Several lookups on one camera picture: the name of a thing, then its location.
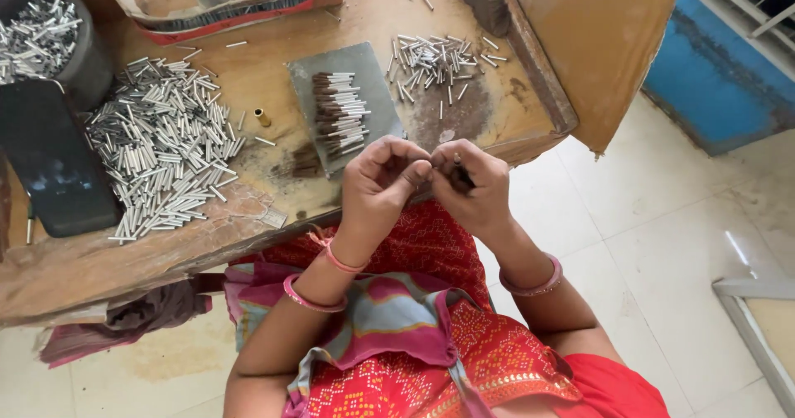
metal plate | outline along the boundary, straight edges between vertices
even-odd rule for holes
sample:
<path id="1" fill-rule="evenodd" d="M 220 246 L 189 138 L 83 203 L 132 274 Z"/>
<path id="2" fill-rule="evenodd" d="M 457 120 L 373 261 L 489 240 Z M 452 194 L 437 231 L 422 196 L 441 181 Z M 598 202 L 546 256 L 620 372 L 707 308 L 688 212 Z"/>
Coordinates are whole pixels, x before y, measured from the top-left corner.
<path id="1" fill-rule="evenodd" d="M 298 95 L 298 103 L 304 114 L 304 121 L 309 128 L 309 136 L 315 144 L 317 144 L 315 139 L 318 134 L 315 123 L 316 102 L 313 94 L 312 76 L 319 72 L 356 73 L 353 78 L 353 86 L 362 88 L 359 91 L 359 98 L 365 100 L 367 110 L 373 112 L 366 116 L 362 122 L 370 131 L 370 134 L 364 138 L 365 147 L 383 135 L 403 136 L 403 126 L 370 42 L 294 60 L 287 64 L 287 69 Z M 345 165 L 358 154 L 352 152 L 329 161 L 324 147 L 315 146 L 315 149 L 320 156 L 320 162 L 323 164 L 327 179 L 341 174 Z"/>

woman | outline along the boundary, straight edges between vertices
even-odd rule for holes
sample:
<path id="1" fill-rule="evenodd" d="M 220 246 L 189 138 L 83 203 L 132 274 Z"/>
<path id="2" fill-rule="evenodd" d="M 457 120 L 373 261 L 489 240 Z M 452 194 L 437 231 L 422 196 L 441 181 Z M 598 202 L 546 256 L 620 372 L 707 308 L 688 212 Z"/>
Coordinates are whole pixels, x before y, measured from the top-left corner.
<path id="1" fill-rule="evenodd" d="M 227 269 L 242 348 L 224 416 L 668 416 L 512 218 L 508 179 L 467 140 L 364 149 L 338 229 Z M 436 200 L 402 211 L 426 181 Z M 472 236 L 532 331 L 489 307 Z"/>

wooden table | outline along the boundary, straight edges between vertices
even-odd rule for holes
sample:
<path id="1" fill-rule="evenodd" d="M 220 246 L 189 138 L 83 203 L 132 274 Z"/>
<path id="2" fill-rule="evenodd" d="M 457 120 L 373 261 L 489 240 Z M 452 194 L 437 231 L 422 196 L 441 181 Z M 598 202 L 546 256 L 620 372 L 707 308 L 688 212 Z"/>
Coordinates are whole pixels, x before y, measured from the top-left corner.
<path id="1" fill-rule="evenodd" d="M 320 10 L 190 43 L 204 50 L 191 59 L 194 66 L 205 65 L 219 74 L 217 84 L 223 93 L 219 100 L 231 106 L 231 118 L 249 112 L 243 129 L 249 139 L 231 161 L 240 179 L 222 189 L 227 203 L 213 199 L 204 206 L 207 220 L 152 232 L 124 246 L 106 239 L 112 230 L 53 239 L 37 226 L 34 244 L 25 246 L 28 200 L 8 168 L 8 174 L 0 174 L 0 200 L 4 201 L 0 203 L 0 248 L 5 249 L 0 263 L 0 324 L 69 317 L 70 311 L 74 315 L 91 304 L 101 306 L 108 299 L 137 295 L 289 239 L 310 222 L 323 224 L 339 218 L 339 182 L 322 175 L 293 176 L 293 154 L 311 145 L 285 64 L 370 41 L 386 69 L 391 39 L 397 34 L 451 34 L 473 41 L 474 49 L 484 48 L 484 33 L 463 0 L 431 1 L 433 12 L 422 0 L 345 0 L 338 9 L 342 22 Z M 190 53 L 155 46 L 127 21 L 107 28 L 104 37 L 118 63 L 143 56 L 179 60 Z M 248 45 L 224 46 L 243 40 Z M 503 56 L 513 56 L 504 41 L 495 42 Z M 469 138 L 511 165 L 534 159 L 564 138 L 550 119 L 549 112 L 556 107 L 542 103 L 518 60 L 484 68 L 486 74 L 477 72 L 463 102 L 445 107 L 443 121 L 437 109 L 447 94 L 439 87 L 419 94 L 416 104 L 398 102 L 410 138 L 432 150 L 442 131 L 453 130 L 455 138 Z M 391 90 L 397 98 L 394 85 Z M 253 118 L 254 108 L 263 108 L 272 118 L 269 128 Z M 254 135 L 278 146 L 259 143 Z M 0 171 L 5 172 L 5 164 L 0 164 Z M 283 229 L 261 221 L 270 206 L 289 215 Z"/>

smartphone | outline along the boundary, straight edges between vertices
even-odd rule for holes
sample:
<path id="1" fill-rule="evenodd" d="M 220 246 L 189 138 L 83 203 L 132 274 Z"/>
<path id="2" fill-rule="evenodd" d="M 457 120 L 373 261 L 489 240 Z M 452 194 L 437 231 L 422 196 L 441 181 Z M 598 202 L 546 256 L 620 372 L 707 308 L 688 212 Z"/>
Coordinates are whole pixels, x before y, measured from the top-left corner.
<path id="1" fill-rule="evenodd" d="M 99 155 L 59 82 L 0 85 L 0 150 L 49 236 L 93 232 L 122 219 Z"/>

red patterned fabric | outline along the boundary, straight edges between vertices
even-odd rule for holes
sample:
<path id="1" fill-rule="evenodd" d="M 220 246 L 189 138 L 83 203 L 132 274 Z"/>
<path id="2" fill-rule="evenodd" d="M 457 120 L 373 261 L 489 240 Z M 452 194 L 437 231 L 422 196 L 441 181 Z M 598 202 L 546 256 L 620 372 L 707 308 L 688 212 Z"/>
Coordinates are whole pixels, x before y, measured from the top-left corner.
<path id="1" fill-rule="evenodd" d="M 264 260 L 306 268 L 321 249 L 302 237 L 230 264 Z M 453 342 L 467 377 L 490 407 L 534 393 L 581 399 L 565 361 L 521 323 L 491 311 L 475 242 L 438 202 L 404 210 L 365 270 L 394 271 L 435 276 L 466 291 L 482 309 L 459 301 L 449 311 Z M 448 371 L 404 353 L 379 354 L 344 371 L 318 364 L 309 395 L 311 416 L 323 418 L 461 415 L 460 395 Z"/>

